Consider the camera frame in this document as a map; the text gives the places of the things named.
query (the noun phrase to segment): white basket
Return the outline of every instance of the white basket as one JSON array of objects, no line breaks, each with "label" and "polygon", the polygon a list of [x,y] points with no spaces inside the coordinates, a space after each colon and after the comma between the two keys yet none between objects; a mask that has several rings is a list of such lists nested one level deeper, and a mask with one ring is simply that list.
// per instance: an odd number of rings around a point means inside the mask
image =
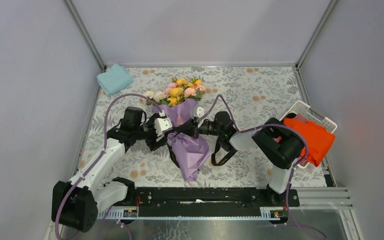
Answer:
[{"label": "white basket", "polygon": [[[326,130],[331,134],[333,134],[338,128],[338,125],[334,121],[320,114],[319,112],[311,108],[310,105],[306,104],[301,100],[296,101],[293,106],[289,108],[289,110],[282,116],[281,120],[283,120],[290,113],[301,114],[307,120],[312,121],[322,127],[325,127]],[[304,166],[298,164],[298,167],[305,169],[309,164],[310,163],[307,161]]]}]

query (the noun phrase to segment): white flower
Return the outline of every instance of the white flower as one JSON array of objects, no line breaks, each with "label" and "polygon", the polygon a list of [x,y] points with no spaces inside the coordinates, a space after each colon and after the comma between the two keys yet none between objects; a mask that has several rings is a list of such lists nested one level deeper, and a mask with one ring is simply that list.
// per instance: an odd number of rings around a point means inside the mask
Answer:
[{"label": "white flower", "polygon": [[148,97],[150,99],[152,99],[155,95],[155,92],[153,91],[146,91],[144,94],[143,94],[145,97]]},{"label": "white flower", "polygon": [[166,96],[166,94],[165,94],[164,92],[162,92],[162,91],[157,91],[157,92],[154,94],[153,99],[154,99],[156,102],[158,102],[158,101],[160,101],[160,100],[165,99],[166,97],[167,97],[167,96]]}]

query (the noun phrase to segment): yellow rose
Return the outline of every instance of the yellow rose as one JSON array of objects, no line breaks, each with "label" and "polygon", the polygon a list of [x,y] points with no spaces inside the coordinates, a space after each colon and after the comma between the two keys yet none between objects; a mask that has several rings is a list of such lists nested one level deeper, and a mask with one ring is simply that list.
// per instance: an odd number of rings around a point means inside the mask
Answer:
[{"label": "yellow rose", "polygon": [[181,87],[170,89],[170,96],[172,97],[180,96],[182,93],[183,93],[183,88]]},{"label": "yellow rose", "polygon": [[186,80],[185,78],[180,78],[180,79],[178,79],[177,81],[176,81],[176,84],[177,84],[177,86],[183,86],[183,85],[186,85],[186,84],[188,84],[189,82],[188,82],[188,80]]},{"label": "yellow rose", "polygon": [[201,81],[201,79],[198,79],[195,81],[195,85],[202,85],[203,84],[203,81]]},{"label": "yellow rose", "polygon": [[169,97],[167,100],[169,107],[173,107],[174,105],[178,104],[178,100],[175,97]]}]

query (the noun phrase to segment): orange bag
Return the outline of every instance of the orange bag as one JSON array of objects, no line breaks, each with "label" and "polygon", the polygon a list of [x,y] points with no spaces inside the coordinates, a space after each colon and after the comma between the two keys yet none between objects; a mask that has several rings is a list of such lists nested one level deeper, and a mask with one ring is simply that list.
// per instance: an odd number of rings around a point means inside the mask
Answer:
[{"label": "orange bag", "polygon": [[292,118],[285,118],[283,124],[300,133],[308,143],[307,161],[318,167],[335,140],[335,135],[327,132],[326,128],[317,125],[313,121],[301,122]]}]

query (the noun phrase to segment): floral tablecloth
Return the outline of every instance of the floral tablecloth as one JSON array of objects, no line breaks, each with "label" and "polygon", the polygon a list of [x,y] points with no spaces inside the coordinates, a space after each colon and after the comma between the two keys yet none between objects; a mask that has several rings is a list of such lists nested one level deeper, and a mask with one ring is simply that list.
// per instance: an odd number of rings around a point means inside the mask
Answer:
[{"label": "floral tablecloth", "polygon": [[[128,71],[134,79],[131,85],[112,96],[100,93],[80,156],[80,168],[100,150],[104,140],[104,114],[112,100],[125,93],[164,90],[172,77],[202,79],[207,94],[198,105],[206,110],[216,95],[222,94],[241,129],[261,125],[271,117],[280,118],[301,99],[292,67],[155,67],[128,68]],[[138,97],[123,98],[111,108],[108,129],[117,124],[128,106],[142,108],[148,116],[151,114],[151,106]],[[208,117],[212,120],[218,111],[225,110],[219,101]],[[213,150],[217,138],[204,137]],[[218,159],[224,154],[221,149]],[[137,187],[265,187],[272,166],[260,149],[250,147],[248,151],[237,152],[223,166],[213,166],[208,158],[199,169],[197,181],[185,182],[166,147],[151,152],[144,141],[138,141],[111,168],[103,183],[123,177],[134,181]],[[306,169],[297,168],[292,186],[325,187],[321,167],[310,164]]]}]

